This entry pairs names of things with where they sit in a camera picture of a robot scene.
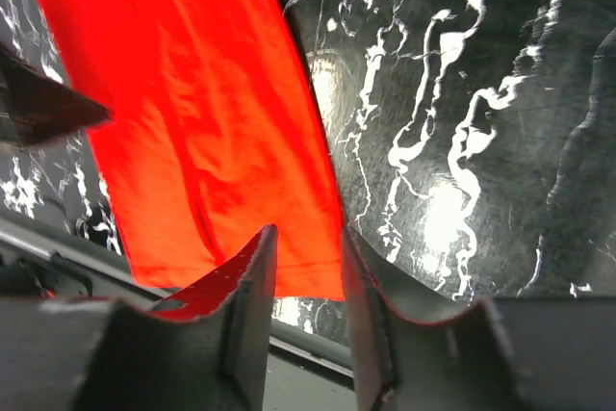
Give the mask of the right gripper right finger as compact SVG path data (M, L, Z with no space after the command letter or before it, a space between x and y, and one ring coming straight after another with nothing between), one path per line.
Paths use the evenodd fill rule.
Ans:
M462 308L380 257L354 230L341 236L354 389L361 410L476 410L485 400L472 350L483 306Z

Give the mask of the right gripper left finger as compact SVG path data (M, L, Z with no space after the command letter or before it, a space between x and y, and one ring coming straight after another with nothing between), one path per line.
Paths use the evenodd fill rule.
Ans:
M266 225L221 267L146 315L153 343L146 410L263 407L276 275L277 229Z

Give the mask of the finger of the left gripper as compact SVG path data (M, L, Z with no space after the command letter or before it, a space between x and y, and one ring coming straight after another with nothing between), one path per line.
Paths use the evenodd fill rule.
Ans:
M38 146L106 122L101 104L39 73L1 47L1 144Z

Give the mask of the red t-shirt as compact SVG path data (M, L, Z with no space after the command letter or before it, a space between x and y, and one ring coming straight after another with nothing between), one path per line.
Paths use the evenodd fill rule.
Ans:
M278 0L38 0L91 130L134 278L181 288L278 230L275 293L343 296L343 213Z

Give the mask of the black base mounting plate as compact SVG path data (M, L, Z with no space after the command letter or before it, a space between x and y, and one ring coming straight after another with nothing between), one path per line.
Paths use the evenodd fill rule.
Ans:
M82 238L12 211L1 212L1 242L49 262L55 253L67 261L88 270L105 274L128 285L145 300L157 300L171 295L165 289L146 288L135 282L123 258ZM314 334L308 334L284 322L271 322L269 344L298 356L311 364L336 372L349 379L350 349Z

